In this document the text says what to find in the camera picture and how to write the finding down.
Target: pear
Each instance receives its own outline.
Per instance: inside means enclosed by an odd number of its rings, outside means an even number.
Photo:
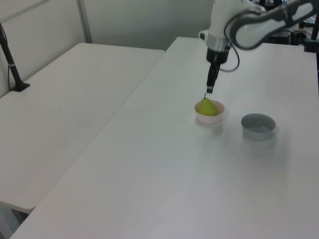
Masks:
[[[216,116],[218,109],[209,98],[206,98],[205,94],[204,98],[200,101],[198,112],[204,116]]]

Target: wall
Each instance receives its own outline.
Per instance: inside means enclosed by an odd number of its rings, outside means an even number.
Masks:
[[[213,0],[81,0],[93,43],[167,50],[210,26]]]
[[[76,0],[50,0],[2,26],[23,81],[85,42]],[[0,97],[7,92],[7,62],[0,50]]]

